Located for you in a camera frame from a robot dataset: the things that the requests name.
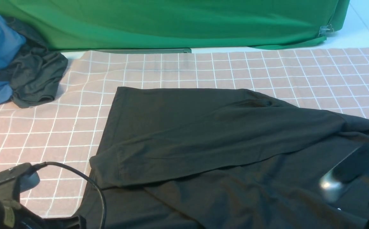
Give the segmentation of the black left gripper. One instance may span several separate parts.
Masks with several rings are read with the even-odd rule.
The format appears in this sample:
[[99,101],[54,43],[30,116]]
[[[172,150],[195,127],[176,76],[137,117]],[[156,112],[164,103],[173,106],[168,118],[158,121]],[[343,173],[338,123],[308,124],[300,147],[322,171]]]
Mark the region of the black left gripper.
[[86,229],[84,217],[42,218],[14,199],[3,199],[4,229]]

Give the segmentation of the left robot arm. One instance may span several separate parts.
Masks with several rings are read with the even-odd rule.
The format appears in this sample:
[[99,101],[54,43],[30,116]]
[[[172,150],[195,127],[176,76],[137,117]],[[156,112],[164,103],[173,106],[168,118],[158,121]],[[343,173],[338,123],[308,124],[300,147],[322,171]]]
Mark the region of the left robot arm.
[[85,229],[84,217],[44,219],[16,200],[0,200],[0,229]]

